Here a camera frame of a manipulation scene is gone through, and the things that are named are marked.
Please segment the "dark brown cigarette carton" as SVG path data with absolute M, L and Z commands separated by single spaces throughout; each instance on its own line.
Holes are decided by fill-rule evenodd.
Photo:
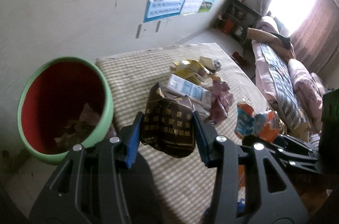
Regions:
M 185 158 L 195 149 L 191 124 L 194 105 L 189 97 L 176 97 L 156 83 L 149 91 L 141 125 L 144 145 L 175 158 Z

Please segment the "blue white milk carton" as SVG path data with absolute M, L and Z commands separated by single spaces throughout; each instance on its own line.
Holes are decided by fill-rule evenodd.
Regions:
M 166 90 L 179 97 L 187 96 L 206 110 L 211 108 L 211 93 L 208 90 L 174 74 L 170 75 Z

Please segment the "pink wrapper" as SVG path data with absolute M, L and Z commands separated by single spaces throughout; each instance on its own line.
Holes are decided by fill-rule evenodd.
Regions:
M 233 94 L 226 81 L 220 77 L 213 78 L 213 85 L 208 89 L 211 93 L 211 107 L 209 122 L 213 125 L 220 124 L 228 118 L 230 107 L 234 103 Z

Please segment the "yellow crushed carton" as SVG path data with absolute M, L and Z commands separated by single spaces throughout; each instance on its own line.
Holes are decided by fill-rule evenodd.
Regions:
M 199 82 L 204 82 L 205 79 L 209 78 L 211 73 L 203 64 L 196 60 L 184 59 L 177 62 L 172 62 L 169 65 L 171 73 L 178 77 L 186 80 L 195 79 Z

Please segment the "beige silver wrapper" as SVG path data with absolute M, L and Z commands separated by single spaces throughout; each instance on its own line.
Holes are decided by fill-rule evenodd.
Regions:
M 199 63 L 203 65 L 206 69 L 208 69 L 211 73 L 216 73 L 221 70 L 221 63 L 219 60 L 207 58 L 207 57 L 200 57 Z

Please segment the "orange plastic bag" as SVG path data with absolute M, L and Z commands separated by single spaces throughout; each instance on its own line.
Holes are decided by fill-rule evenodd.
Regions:
M 265 122 L 258 133 L 258 137 L 272 143 L 280 134 L 280 118 L 272 110 L 264 112 L 263 116 L 265 117 Z

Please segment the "bed with plaid sheet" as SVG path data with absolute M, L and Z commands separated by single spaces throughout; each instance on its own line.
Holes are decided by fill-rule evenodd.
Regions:
M 269 16 L 260 18 L 254 28 L 281 35 L 277 23 Z M 286 50 L 274 44 L 251 41 L 256 65 L 256 86 L 270 107 L 277 111 L 279 118 L 295 137 L 312 138 L 319 134 L 322 129 L 319 132 L 314 129 L 292 86 L 288 71 L 289 59 L 296 59 L 292 43 L 290 50 Z M 316 73 L 310 74 L 322 98 L 325 94 L 322 81 Z

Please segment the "red bin with green rim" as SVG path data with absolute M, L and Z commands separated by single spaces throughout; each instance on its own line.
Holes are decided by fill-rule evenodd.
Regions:
M 114 102 L 109 83 L 93 63 L 77 57 L 60 57 L 38 68 L 25 85 L 17 109 L 19 135 L 37 160 L 57 165 L 67 150 L 55 139 L 69 121 L 79 119 L 88 105 L 99 120 L 82 141 L 91 147 L 103 140 L 113 121 Z

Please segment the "pink quilt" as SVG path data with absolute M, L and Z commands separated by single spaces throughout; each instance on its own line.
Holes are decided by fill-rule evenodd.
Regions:
M 306 67 L 296 59 L 289 59 L 288 71 L 295 94 L 303 109 L 319 132 L 322 128 L 322 98 L 318 87 Z

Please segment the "red slippers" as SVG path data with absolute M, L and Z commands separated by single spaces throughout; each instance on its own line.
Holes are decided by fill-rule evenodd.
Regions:
M 244 59 L 237 51 L 235 51 L 232 55 L 231 55 L 232 60 L 234 60 L 234 62 L 236 62 L 236 64 L 238 64 L 239 66 L 246 66 L 249 64 L 249 62 Z

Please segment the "brown plush toy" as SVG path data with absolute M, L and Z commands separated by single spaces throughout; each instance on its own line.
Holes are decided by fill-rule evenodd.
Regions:
M 274 44 L 276 46 L 285 48 L 286 50 L 290 50 L 291 48 L 291 42 L 289 38 L 285 38 L 279 34 L 274 35 L 255 28 L 247 29 L 247 38 L 261 43 Z

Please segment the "pink window curtain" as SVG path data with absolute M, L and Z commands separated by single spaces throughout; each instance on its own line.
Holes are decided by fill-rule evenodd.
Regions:
M 262 14 L 272 0 L 258 0 Z M 292 33 L 296 57 L 316 72 L 338 62 L 338 6 L 334 0 L 316 0 L 302 24 Z

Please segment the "dark wooden shelf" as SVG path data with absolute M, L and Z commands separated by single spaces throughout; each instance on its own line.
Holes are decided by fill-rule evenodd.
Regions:
M 247 30 L 255 27 L 262 15 L 240 0 L 226 0 L 213 27 L 231 35 L 244 46 L 248 42 Z

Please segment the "white wall socket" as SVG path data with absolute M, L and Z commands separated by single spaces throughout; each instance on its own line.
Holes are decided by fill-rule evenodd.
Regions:
M 144 38 L 149 34 L 149 23 L 141 23 L 137 27 L 136 39 Z

